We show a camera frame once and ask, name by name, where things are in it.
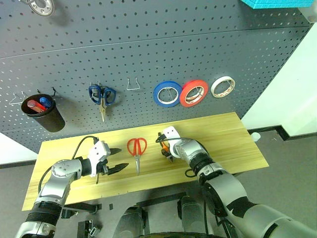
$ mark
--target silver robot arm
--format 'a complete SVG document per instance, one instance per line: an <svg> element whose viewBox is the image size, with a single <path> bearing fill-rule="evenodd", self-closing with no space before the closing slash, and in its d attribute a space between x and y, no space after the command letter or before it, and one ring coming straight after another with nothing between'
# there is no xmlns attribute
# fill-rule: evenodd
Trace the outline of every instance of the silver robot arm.
<svg viewBox="0 0 317 238"><path fill-rule="evenodd" d="M79 157L55 163L51 169L51 177L41 189L15 238L52 238L68 197L70 184L81 176L95 177L97 173L111 175L124 169L128 164L116 165L111 169L106 166L107 157L119 151L121 150L109 149L106 143L98 141L91 148L88 159Z"/></svg>
<svg viewBox="0 0 317 238"><path fill-rule="evenodd" d="M172 126L163 131L167 139L180 138ZM316 238L317 232L270 208L252 203L241 182L214 162L196 140L169 140L170 152L185 160L198 178L210 211L227 219L246 238Z"/></svg>

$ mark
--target white wall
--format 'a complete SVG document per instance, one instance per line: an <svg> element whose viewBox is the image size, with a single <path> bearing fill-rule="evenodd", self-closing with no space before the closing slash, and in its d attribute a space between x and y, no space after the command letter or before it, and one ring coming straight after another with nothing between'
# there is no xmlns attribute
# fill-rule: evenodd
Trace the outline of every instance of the white wall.
<svg viewBox="0 0 317 238"><path fill-rule="evenodd" d="M290 136L317 132L317 23L242 123L247 129L282 125Z"/></svg>
<svg viewBox="0 0 317 238"><path fill-rule="evenodd" d="M36 160L37 153L0 133L0 164Z"/></svg>

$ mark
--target red scissors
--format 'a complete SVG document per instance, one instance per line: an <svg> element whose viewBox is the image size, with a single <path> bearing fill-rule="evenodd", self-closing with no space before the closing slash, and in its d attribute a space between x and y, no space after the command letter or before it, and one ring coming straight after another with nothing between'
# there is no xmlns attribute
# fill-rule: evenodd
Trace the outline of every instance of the red scissors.
<svg viewBox="0 0 317 238"><path fill-rule="evenodd" d="M143 150L141 149L140 140L144 141L144 143L145 143L145 147L144 147ZM134 141L133 152L131 152L130 144L133 141ZM139 175L139 173L140 173L140 157L141 157L141 155L143 155L144 151L146 150L147 145L148 145L147 144L147 140L144 139L144 138L132 138L127 143L127 148L128 148L129 153L132 156L134 156L134 158L135 158L135 165L136 165L136 168L137 168L137 175Z"/></svg>

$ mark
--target gray pegboard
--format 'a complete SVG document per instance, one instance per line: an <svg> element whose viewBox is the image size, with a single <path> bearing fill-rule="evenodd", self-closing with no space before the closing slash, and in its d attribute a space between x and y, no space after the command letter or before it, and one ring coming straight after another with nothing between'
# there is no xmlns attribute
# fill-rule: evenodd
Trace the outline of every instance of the gray pegboard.
<svg viewBox="0 0 317 238"><path fill-rule="evenodd" d="M242 117L310 28L297 9L252 10L238 0L71 0L67 8L65 4L57 4L67 12L64 17L45 18L21 3L0 2L5 33L0 45L0 128L36 152L44 140L232 111ZM159 82L183 85L200 78L211 86L224 75L236 81L225 98L208 93L192 108L162 108L153 101ZM128 76L132 83L138 77L141 90L126 90ZM98 80L117 91L106 123L88 97L88 85ZM52 87L66 121L59 132L47 132L19 105L8 104L13 92L30 96L39 89L52 94Z"/></svg>

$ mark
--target blue scissors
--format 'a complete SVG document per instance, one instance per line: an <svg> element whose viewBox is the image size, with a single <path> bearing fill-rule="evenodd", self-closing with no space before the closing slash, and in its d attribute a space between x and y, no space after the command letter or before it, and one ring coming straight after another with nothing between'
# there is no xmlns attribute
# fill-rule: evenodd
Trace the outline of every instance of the blue scissors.
<svg viewBox="0 0 317 238"><path fill-rule="evenodd" d="M88 88L90 99L97 105L103 122L106 119L106 109L115 101L116 91L109 87L102 87L100 85L91 84Z"/></svg>

